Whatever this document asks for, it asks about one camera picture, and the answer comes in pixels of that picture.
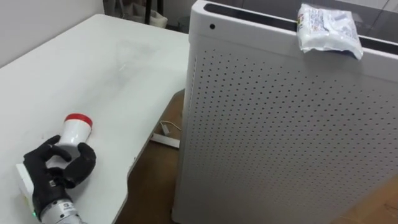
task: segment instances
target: red cap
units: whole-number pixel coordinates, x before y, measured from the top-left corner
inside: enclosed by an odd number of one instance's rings
[[[88,125],[90,125],[90,127],[93,129],[93,121],[84,114],[79,114],[79,113],[70,114],[65,118],[65,121],[68,121],[70,119],[79,119],[80,121],[84,121]]]

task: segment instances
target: white table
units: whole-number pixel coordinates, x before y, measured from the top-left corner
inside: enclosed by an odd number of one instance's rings
[[[136,159],[185,86],[187,63],[187,35],[95,15],[0,69],[0,223],[37,222],[14,164],[72,112],[94,121],[97,164],[70,195],[85,222],[114,222]]]

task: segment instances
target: robotic hand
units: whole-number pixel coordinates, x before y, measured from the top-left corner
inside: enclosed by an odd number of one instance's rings
[[[25,196],[40,222],[44,224],[83,223],[65,189],[76,187],[91,174],[96,156],[89,145],[79,143],[80,157],[64,169],[48,168],[46,162],[52,156],[60,156],[66,162],[72,159],[67,151],[54,145],[59,140],[60,136],[54,136],[37,149],[25,154],[23,165],[18,164],[17,169],[27,192],[24,192]]]

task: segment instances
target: brown floor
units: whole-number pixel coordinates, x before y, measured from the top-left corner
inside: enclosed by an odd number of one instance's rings
[[[183,94],[177,94],[162,120],[181,127]],[[169,126],[171,137],[180,132]],[[127,202],[116,224],[172,224],[178,151],[150,142],[130,174]],[[398,176],[347,211],[333,224],[398,224]]]

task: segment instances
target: snack package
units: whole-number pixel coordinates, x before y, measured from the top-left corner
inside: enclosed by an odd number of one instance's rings
[[[363,49],[349,11],[317,9],[302,4],[298,11],[297,36],[300,49],[349,51],[358,60]]]

